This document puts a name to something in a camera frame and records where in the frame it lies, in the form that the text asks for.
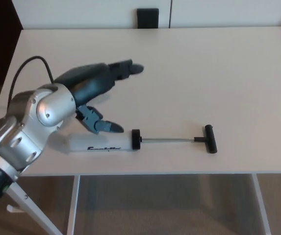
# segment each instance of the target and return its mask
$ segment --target white table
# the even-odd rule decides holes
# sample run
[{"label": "white table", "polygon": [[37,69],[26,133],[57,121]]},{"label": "white table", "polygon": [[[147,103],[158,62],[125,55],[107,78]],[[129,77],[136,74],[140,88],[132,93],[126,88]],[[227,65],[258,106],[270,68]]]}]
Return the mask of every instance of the white table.
[{"label": "white table", "polygon": [[[281,27],[23,30],[0,94],[0,118],[17,68],[33,55],[45,57],[54,77],[75,66],[133,59],[144,72],[89,105],[146,137],[192,138],[212,124],[218,153],[206,153],[202,143],[168,143],[66,154],[55,136],[25,176],[75,175],[78,186],[80,175],[281,172]],[[14,94],[49,82],[41,62],[31,62]],[[86,130],[73,118],[59,134],[71,132]],[[74,184],[73,204],[77,190]]]}]

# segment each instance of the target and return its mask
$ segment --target robotic hand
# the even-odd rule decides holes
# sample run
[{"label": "robotic hand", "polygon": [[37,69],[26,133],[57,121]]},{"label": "robotic hand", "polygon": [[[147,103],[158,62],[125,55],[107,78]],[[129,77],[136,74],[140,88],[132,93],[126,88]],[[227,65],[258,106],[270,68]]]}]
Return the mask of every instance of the robotic hand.
[{"label": "robotic hand", "polygon": [[102,120],[102,115],[86,103],[109,91],[115,81],[142,71],[143,66],[132,60],[87,65],[67,71],[53,84],[15,95],[0,119],[0,198],[41,155],[50,134],[73,113],[95,134],[123,132],[120,125]]}]

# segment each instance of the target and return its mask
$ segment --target white table frame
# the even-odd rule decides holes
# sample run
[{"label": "white table frame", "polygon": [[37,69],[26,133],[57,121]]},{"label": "white table frame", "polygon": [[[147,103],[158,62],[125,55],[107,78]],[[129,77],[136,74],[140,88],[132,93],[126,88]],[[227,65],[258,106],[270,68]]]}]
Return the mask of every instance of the white table frame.
[{"label": "white table frame", "polygon": [[[271,235],[271,230],[268,222],[267,212],[263,203],[263,197],[261,194],[259,180],[257,174],[251,174],[253,186],[256,193],[256,199],[259,206],[260,217],[263,223],[264,235]],[[71,206],[68,218],[67,235],[74,234],[78,191],[80,185],[80,175],[74,176],[73,191]],[[6,192],[18,205],[13,207],[7,206],[7,210],[11,213],[26,212],[37,224],[40,225],[49,235],[62,235],[59,229],[50,221],[50,219],[40,210],[40,208],[32,201],[32,199],[23,191],[23,189],[17,184],[13,183]]]}]

